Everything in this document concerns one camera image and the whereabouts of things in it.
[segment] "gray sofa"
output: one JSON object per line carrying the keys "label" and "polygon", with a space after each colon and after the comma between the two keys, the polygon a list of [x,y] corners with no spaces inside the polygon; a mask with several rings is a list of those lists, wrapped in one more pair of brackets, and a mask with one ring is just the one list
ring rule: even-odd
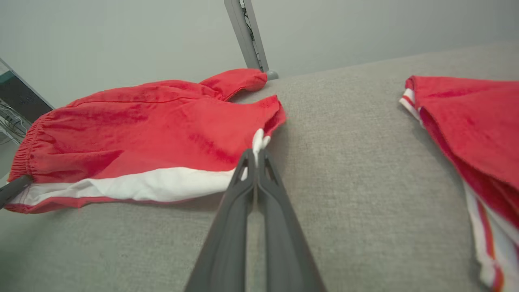
{"label": "gray sofa", "polygon": [[[411,75],[519,79],[519,43],[269,81],[288,121],[276,159],[329,291],[485,291],[461,181],[399,104]],[[181,291],[221,194],[170,206],[0,211],[0,290]],[[264,290],[263,217],[249,216],[248,287]]]}

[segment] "white trim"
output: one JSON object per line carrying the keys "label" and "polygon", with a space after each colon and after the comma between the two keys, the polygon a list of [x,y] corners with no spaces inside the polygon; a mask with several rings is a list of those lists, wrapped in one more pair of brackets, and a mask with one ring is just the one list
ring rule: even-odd
{"label": "white trim", "polygon": [[496,259],[492,259],[486,250],[487,242],[485,241],[485,231],[477,209],[477,197],[474,190],[463,180],[463,188],[467,197],[467,208],[469,210],[472,222],[472,230],[476,245],[476,257],[481,264],[480,278],[483,283],[492,287],[495,278],[495,266],[501,267],[504,276],[504,287],[502,291],[518,291],[519,290],[519,263],[517,262],[517,252],[513,240],[508,236],[507,232],[501,228],[496,222],[496,213],[480,200],[489,216],[488,222],[492,232],[494,255]]}
{"label": "white trim", "polygon": [[[463,181],[463,186],[465,187],[465,192],[472,195],[473,197],[477,197],[476,192],[465,182]],[[494,212],[489,206],[487,206],[484,202],[481,202],[487,213],[491,216],[492,220],[501,228],[501,230],[506,233],[508,238],[512,240],[515,245],[519,245],[519,232],[517,229],[508,221],[503,219],[500,215]]]}
{"label": "white trim", "polygon": [[409,97],[409,99],[411,99],[411,101],[413,103],[416,103],[416,100],[415,100],[415,92],[410,89],[410,88],[406,88],[405,91],[404,91],[404,95]]}
{"label": "white trim", "polygon": [[418,114],[418,111],[415,109],[415,107],[412,104],[410,104],[407,100],[405,100],[405,98],[401,98],[398,102],[401,105],[403,105],[405,107],[405,109],[408,110],[413,115],[413,117],[415,117],[415,119],[417,119],[421,123],[420,114]]}
{"label": "white trim", "polygon": [[83,179],[76,183],[34,183],[10,204],[35,206],[51,197],[177,202],[225,191],[233,173],[234,169],[205,171],[172,167],[116,178]]}

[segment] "red and white striped fabric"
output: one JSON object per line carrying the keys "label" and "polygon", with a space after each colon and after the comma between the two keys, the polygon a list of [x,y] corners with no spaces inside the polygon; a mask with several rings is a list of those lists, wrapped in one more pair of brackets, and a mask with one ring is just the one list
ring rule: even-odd
{"label": "red and white striped fabric", "polygon": [[242,152],[264,147],[286,117],[277,96],[228,100],[260,90],[267,76],[237,69],[200,83],[161,81],[98,92],[40,117],[8,181],[34,183],[6,209],[42,213],[88,203],[171,203],[224,191]]}
{"label": "red and white striped fabric", "polygon": [[463,178],[481,280],[519,291],[519,82],[412,76],[400,103]]}

